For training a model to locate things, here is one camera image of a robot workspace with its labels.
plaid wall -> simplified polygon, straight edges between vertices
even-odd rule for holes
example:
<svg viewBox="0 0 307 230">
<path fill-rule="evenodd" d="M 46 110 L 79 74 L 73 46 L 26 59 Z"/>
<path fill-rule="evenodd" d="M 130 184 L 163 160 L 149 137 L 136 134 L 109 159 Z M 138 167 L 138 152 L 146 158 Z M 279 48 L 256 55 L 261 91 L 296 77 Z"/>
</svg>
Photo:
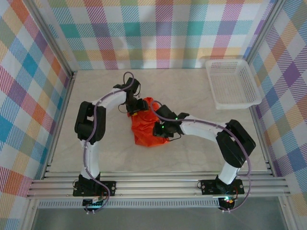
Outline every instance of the plaid wall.
<svg viewBox="0 0 307 230">
<path fill-rule="evenodd" d="M 246 56 L 275 0 L 35 2 L 69 62 L 71 49 L 80 69 L 167 69 Z"/>
<path fill-rule="evenodd" d="M 257 111 L 271 159 L 307 229 L 307 0 L 286 2 L 253 68 L 265 95 Z"/>
<path fill-rule="evenodd" d="M 22 0 L 0 0 L 0 230 L 17 229 L 67 83 Z"/>
</svg>

black mounting plate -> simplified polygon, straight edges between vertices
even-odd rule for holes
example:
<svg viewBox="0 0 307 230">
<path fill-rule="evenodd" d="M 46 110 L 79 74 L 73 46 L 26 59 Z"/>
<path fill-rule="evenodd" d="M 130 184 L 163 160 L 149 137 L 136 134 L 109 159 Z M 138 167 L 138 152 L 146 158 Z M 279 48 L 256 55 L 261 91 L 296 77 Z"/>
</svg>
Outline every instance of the black mounting plate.
<svg viewBox="0 0 307 230">
<path fill-rule="evenodd" d="M 100 182 L 108 187 L 108 189 L 110 190 L 110 196 L 115 196 L 116 181 L 100 181 Z M 94 191 L 85 189 L 83 186 L 81 186 L 79 181 L 76 181 L 74 183 L 74 190 L 72 193 L 73 196 L 101 196 L 102 194 L 103 196 L 107 195 L 107 191 L 102 186 L 100 186 L 99 193 L 97 194 Z"/>
<path fill-rule="evenodd" d="M 200 182 L 202 195 L 224 195 L 224 193 L 221 193 L 221 190 L 216 187 L 216 180 L 201 180 Z M 227 195 L 236 195 L 236 190 L 234 188 L 237 188 L 238 194 L 244 194 L 242 180 L 234 180 L 230 188 L 231 189 L 228 190 Z"/>
</svg>

white table surface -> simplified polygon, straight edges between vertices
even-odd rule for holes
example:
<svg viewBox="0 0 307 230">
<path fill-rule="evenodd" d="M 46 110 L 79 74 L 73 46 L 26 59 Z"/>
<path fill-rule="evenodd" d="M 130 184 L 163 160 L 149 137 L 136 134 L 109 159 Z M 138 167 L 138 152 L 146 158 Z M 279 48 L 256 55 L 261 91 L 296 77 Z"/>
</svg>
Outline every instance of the white table surface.
<svg viewBox="0 0 307 230">
<path fill-rule="evenodd" d="M 51 164 L 52 172 L 81 170 L 82 149 L 74 132 L 80 103 L 94 101 L 110 92 L 114 85 L 122 83 L 125 71 L 78 72 Z M 205 69 L 142 69 L 131 72 L 141 83 L 142 98 L 153 97 L 177 114 L 185 112 L 216 122 L 238 120 L 257 145 L 250 156 L 252 170 L 266 171 L 250 111 L 215 109 Z M 159 147 L 135 145 L 131 119 L 117 108 L 107 114 L 106 133 L 99 148 L 102 172 L 220 171 L 224 164 L 218 145 L 196 136 L 184 135 L 179 140 Z"/>
</svg>

white basket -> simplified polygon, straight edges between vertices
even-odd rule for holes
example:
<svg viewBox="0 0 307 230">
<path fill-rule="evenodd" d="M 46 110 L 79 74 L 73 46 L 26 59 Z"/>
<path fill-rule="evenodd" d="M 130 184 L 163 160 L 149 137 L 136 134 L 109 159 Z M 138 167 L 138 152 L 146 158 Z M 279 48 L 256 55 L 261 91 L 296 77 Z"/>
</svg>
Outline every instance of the white basket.
<svg viewBox="0 0 307 230">
<path fill-rule="evenodd" d="M 209 60 L 206 69 L 217 109 L 246 109 L 261 103 L 259 90 L 245 60 Z"/>
</svg>

orange bag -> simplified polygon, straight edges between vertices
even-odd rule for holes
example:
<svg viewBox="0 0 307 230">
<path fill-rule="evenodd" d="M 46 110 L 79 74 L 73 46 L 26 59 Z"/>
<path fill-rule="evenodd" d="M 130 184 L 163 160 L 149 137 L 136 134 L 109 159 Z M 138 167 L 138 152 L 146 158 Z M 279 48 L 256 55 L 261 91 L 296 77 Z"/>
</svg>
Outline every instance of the orange bag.
<svg viewBox="0 0 307 230">
<path fill-rule="evenodd" d="M 165 138 L 153 136 L 154 123 L 159 120 L 150 109 L 153 98 L 146 97 L 144 100 L 149 105 L 149 111 L 139 111 L 136 115 L 131 116 L 131 129 L 134 133 L 135 144 L 146 147 L 163 145 L 168 142 Z M 154 103 L 153 109 L 157 110 L 158 108 L 159 105 Z"/>
</svg>

